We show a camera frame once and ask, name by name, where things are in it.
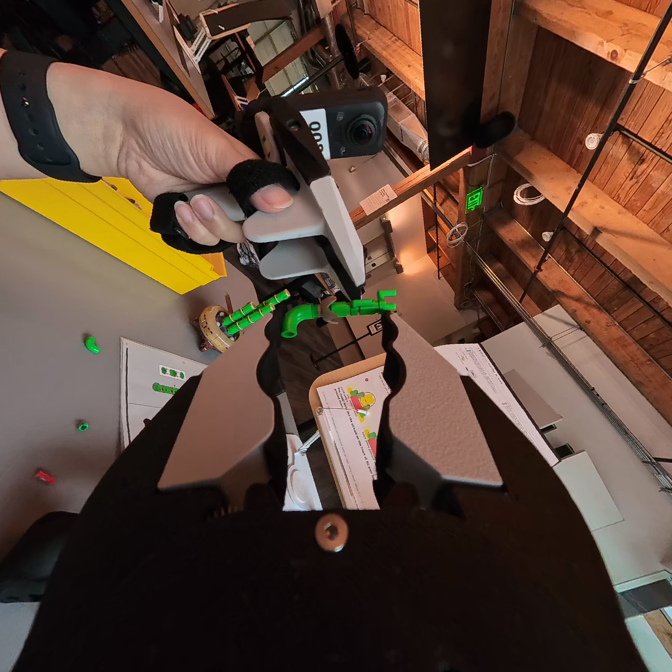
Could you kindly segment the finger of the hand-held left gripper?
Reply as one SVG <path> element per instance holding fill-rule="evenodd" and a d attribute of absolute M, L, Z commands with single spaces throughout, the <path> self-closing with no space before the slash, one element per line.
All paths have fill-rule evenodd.
<path fill-rule="evenodd" d="M 349 300 L 359 300 L 365 286 L 364 247 L 333 177 L 314 180 L 310 190 L 324 215 L 324 236 L 339 259 L 339 286 Z"/>

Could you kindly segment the lego instruction booklet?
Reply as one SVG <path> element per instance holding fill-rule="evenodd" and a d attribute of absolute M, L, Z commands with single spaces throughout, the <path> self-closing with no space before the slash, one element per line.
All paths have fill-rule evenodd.
<path fill-rule="evenodd" d="M 146 424 L 206 364 L 120 339 L 120 433 L 125 449 Z"/>

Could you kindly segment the white plastic stand base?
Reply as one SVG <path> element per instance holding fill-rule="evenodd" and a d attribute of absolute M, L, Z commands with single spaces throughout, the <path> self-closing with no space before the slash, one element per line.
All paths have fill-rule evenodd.
<path fill-rule="evenodd" d="M 296 434 L 287 434 L 288 471 L 283 511 L 322 510 L 312 471 L 307 458 L 307 448 Z"/>

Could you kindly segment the person's left hand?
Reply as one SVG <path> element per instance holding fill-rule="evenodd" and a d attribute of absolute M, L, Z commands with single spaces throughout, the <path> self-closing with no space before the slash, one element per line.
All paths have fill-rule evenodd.
<path fill-rule="evenodd" d="M 241 224 L 204 189 L 225 182 L 239 163 L 258 159 L 250 148 L 172 93 L 105 71 L 54 63 L 46 87 L 84 172 L 129 180 L 151 202 L 197 191 L 174 206 L 187 237 L 208 247 L 245 240 Z"/>

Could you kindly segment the black hanging panel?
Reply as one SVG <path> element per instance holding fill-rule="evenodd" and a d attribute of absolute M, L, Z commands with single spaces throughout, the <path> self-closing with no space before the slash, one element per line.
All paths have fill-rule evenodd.
<path fill-rule="evenodd" d="M 429 163 L 485 149 L 515 128 L 510 111 L 481 120 L 491 1 L 420 1 Z"/>

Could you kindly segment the green lego bamboo stalk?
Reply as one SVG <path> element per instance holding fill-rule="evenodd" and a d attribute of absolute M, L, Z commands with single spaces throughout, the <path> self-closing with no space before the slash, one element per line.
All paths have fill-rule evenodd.
<path fill-rule="evenodd" d="M 385 312 L 393 312 L 397 309 L 396 304 L 387 302 L 387 299 L 396 295 L 396 290 L 380 290 L 375 299 L 345 301 L 330 296 L 319 304 L 300 304 L 285 314 L 281 336 L 286 339 L 296 337 L 298 325 L 303 321 L 322 319 L 326 323 L 336 323 L 339 318 L 346 316 L 382 315 Z"/>

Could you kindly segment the white paper notice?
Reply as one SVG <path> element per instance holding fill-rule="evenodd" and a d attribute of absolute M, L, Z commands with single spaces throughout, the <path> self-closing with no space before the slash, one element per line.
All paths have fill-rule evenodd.
<path fill-rule="evenodd" d="M 373 194 L 363 199 L 359 205 L 366 215 L 370 215 L 382 206 L 387 205 L 396 197 L 397 194 L 392 186 L 386 184 L 384 187 L 377 189 Z"/>

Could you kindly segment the lego pot with bamboo stalks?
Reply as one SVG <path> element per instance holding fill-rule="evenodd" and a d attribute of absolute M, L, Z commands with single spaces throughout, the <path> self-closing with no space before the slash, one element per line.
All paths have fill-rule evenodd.
<path fill-rule="evenodd" d="M 224 353 L 240 338 L 244 329 L 273 313 L 275 308 L 290 296 L 290 291 L 284 289 L 260 304 L 249 302 L 233 310 L 231 297 L 225 292 L 224 306 L 217 304 L 207 306 L 192 322 L 201 338 L 199 350 Z"/>

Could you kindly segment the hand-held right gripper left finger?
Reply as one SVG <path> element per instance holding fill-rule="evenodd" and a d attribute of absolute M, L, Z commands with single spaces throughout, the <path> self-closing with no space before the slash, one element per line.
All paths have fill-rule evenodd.
<path fill-rule="evenodd" d="M 202 373 L 158 487 L 214 485 L 242 507 L 255 484 L 284 504 L 288 442 L 279 396 L 282 313 L 254 324 Z"/>

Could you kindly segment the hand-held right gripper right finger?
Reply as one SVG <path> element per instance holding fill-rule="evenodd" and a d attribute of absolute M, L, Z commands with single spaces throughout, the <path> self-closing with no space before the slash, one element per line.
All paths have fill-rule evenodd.
<path fill-rule="evenodd" d="M 499 489 L 503 479 L 462 377 L 398 314 L 382 316 L 384 380 L 390 387 L 380 420 L 375 496 L 395 486 L 412 501 L 436 505 L 455 485 Z"/>

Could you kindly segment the black smartwatch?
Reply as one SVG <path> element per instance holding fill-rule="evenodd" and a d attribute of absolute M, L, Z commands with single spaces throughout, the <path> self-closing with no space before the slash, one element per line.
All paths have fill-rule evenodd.
<path fill-rule="evenodd" d="M 46 77 L 56 59 L 7 51 L 1 57 L 1 95 L 21 158 L 49 178 L 95 183 L 102 178 L 81 169 L 63 137 L 48 95 Z"/>

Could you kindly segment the wooden clipboard with instruction sheet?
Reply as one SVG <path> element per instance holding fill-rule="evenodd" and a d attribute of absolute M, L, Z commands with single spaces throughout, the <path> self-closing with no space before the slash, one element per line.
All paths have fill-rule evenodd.
<path fill-rule="evenodd" d="M 319 376 L 309 401 L 339 498 L 346 509 L 378 509 L 376 448 L 384 401 L 384 354 Z"/>

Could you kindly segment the yellow plastic bin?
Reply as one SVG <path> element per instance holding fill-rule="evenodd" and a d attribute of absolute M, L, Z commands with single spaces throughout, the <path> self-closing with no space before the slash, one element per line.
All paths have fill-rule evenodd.
<path fill-rule="evenodd" d="M 151 231 L 153 206 L 128 180 L 4 180 L 1 192 L 180 295 L 227 276 L 222 253 L 184 253 Z"/>

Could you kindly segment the person's left forearm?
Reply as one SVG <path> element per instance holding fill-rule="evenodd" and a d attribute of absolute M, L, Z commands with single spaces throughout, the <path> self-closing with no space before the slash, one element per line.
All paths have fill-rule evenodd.
<path fill-rule="evenodd" d="M 4 109 L 1 110 L 1 180 L 23 179 L 24 163 Z"/>

